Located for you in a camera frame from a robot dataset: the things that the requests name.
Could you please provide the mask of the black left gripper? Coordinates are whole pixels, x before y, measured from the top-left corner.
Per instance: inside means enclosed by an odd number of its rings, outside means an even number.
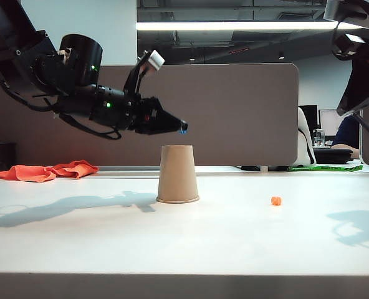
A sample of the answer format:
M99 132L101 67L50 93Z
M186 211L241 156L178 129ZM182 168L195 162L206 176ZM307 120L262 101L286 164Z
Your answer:
M181 118L165 110L156 97L142 98L139 93L124 93L127 101L127 119L122 130L144 135L155 135L178 131L185 134L188 124Z

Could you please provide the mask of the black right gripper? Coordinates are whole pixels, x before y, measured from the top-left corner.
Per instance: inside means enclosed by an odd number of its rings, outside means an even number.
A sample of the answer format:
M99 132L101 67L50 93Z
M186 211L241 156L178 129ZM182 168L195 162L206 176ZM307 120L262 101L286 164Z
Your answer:
M338 22L332 33L332 54L338 60L353 60L369 54L369 29L351 33L340 29L344 22Z

